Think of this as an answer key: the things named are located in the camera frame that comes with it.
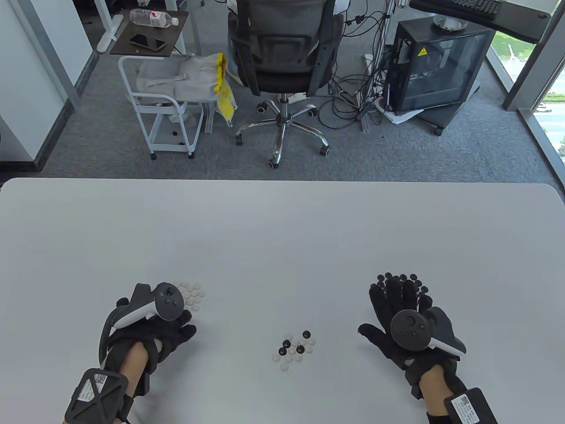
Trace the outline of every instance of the smartphone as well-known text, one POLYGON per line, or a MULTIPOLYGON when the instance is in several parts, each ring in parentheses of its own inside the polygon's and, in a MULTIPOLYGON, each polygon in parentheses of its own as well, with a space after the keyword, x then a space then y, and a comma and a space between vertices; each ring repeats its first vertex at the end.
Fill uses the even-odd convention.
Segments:
POLYGON ((167 43, 163 40, 157 40, 156 38, 144 36, 142 34, 135 34, 129 39, 129 42, 133 45, 152 51, 160 51, 167 45, 167 43))

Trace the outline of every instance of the keyboard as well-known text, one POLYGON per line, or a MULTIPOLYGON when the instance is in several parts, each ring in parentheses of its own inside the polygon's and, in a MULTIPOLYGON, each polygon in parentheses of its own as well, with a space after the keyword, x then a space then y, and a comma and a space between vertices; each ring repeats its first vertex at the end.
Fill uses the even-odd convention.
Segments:
POLYGON ((472 17, 494 20, 502 3, 498 0, 428 0, 436 6, 445 8, 446 14, 449 11, 456 11, 472 17))

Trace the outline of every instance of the office chair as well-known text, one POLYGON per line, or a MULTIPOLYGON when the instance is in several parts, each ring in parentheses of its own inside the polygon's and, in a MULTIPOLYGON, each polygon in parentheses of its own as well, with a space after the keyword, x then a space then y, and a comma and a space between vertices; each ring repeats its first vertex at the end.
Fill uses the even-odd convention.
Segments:
POLYGON ((281 94, 281 107, 273 100, 257 105, 262 113, 272 109, 275 119, 246 124, 236 133, 242 145, 242 132, 275 124, 275 152, 269 160, 272 169, 279 166, 283 138, 288 127, 316 136, 322 143, 320 154, 327 156, 329 144, 324 135, 294 119, 304 113, 316 116, 314 105, 295 113, 288 111, 288 94, 314 96, 332 77, 344 26, 342 15, 333 14, 336 0, 237 0, 238 14, 228 16, 229 38, 233 44, 237 71, 244 86, 255 96, 261 91, 281 94))

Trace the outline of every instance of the warning sticker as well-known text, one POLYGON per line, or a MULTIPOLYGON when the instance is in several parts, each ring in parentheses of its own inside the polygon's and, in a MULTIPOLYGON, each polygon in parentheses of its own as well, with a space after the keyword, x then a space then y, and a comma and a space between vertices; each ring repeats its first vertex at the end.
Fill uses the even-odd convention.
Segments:
POLYGON ((480 421, 467 395, 464 394, 456 397, 451 401, 451 404, 455 408, 455 412, 457 412, 462 424, 477 424, 480 421))
MULTIPOLYGON (((102 393, 102 389, 104 388, 104 384, 106 384, 106 380, 108 379, 107 375, 102 374, 95 374, 94 375, 94 382, 96 383, 96 390, 98 393, 102 393)), ((94 399, 94 390, 92 389, 92 384, 90 384, 90 380, 87 380, 84 383, 82 390, 80 391, 80 395, 78 400, 82 402, 90 402, 94 399)))

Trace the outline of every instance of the chrome chair base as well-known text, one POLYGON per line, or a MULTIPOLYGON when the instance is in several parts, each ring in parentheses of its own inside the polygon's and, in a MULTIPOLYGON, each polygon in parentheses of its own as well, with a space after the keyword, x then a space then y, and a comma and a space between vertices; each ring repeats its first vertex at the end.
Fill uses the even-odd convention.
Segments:
POLYGON ((304 125, 294 121, 294 118, 300 116, 304 113, 308 113, 309 116, 317 116, 318 109, 314 105, 306 105, 303 109, 290 114, 288 113, 288 97, 286 94, 281 96, 281 109, 275 104, 273 100, 267 100, 266 102, 260 103, 257 105, 257 112, 264 113, 267 109, 271 109, 276 114, 276 119, 265 119, 259 122, 253 122, 251 124, 245 124, 236 132, 236 144, 238 146, 243 145, 244 138, 242 132, 255 127, 262 127, 263 125, 277 125, 279 131, 277 133, 277 138, 275 142, 275 151, 273 153, 273 157, 269 159, 269 165, 272 169, 275 169, 279 166, 281 161, 281 153, 283 149, 283 140, 285 136, 286 129, 289 127, 298 128, 304 132, 312 134, 316 136, 322 143, 320 148, 320 155, 327 156, 329 154, 329 144, 328 140, 324 137, 324 135, 318 131, 316 128, 309 127, 308 125, 304 125))

